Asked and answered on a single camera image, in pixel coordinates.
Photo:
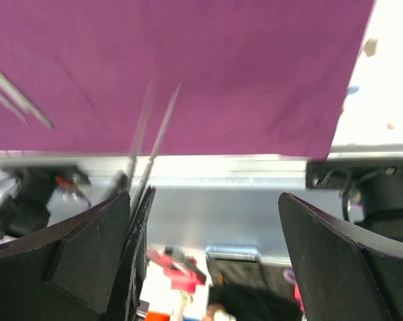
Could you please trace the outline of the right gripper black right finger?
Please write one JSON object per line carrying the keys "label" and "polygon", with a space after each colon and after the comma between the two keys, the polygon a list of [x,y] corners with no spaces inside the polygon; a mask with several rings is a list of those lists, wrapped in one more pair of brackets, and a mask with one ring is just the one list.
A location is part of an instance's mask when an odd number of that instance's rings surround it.
{"label": "right gripper black right finger", "polygon": [[308,320],[403,320],[403,243],[283,193],[279,215]]}

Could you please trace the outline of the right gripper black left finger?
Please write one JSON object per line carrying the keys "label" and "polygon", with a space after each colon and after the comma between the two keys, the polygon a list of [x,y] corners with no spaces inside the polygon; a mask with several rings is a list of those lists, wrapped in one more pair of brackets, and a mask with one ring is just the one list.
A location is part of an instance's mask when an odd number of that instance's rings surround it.
{"label": "right gripper black left finger", "polygon": [[0,320],[124,320],[130,197],[0,244]]}

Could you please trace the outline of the large silver tweezers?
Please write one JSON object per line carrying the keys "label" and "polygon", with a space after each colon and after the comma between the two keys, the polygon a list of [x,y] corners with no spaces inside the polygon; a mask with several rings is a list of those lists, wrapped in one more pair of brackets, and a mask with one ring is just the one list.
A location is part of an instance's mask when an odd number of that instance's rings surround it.
{"label": "large silver tweezers", "polygon": [[0,71],[0,93],[22,113],[34,115],[41,123],[54,130],[53,122],[21,90]]}

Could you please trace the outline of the small silver tweezers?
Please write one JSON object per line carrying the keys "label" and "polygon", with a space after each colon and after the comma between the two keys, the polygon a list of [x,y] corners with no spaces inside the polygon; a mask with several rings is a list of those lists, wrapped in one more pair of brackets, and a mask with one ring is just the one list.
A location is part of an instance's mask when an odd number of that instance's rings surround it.
{"label": "small silver tweezers", "polygon": [[8,109],[10,112],[14,113],[24,124],[27,124],[27,119],[23,113],[18,110],[2,93],[0,93],[0,103]]}

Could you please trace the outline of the maroon surgical cloth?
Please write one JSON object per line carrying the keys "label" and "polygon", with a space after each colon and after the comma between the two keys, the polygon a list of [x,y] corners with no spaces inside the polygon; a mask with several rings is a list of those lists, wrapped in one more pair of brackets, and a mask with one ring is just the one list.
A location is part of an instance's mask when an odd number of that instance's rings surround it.
{"label": "maroon surgical cloth", "polygon": [[0,71],[47,117],[0,104],[0,150],[329,154],[372,1],[0,1]]}

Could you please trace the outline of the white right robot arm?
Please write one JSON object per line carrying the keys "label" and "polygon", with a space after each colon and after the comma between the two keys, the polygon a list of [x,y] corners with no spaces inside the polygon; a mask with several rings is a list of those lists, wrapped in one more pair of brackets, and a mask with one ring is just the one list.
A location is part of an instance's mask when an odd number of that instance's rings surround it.
{"label": "white right robot arm", "polygon": [[171,240],[237,234],[247,245],[269,241],[278,215],[307,313],[362,312],[375,320],[403,320],[403,167],[330,168],[311,163],[307,188],[327,203],[342,190],[346,206],[360,195],[364,218],[335,217],[282,188],[145,187],[136,196],[119,179],[97,205],[48,224],[47,204],[60,186],[73,186],[76,167],[9,167],[14,194],[0,202],[0,320],[132,320],[147,261],[149,218],[163,221]]}

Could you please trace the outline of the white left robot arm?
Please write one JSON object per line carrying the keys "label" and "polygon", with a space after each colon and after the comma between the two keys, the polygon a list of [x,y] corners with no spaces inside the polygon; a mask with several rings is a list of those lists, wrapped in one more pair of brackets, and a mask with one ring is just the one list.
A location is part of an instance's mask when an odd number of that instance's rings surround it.
{"label": "white left robot arm", "polygon": [[23,237],[47,227],[47,205],[57,188],[56,167],[2,164],[15,186],[0,198],[0,239]]}

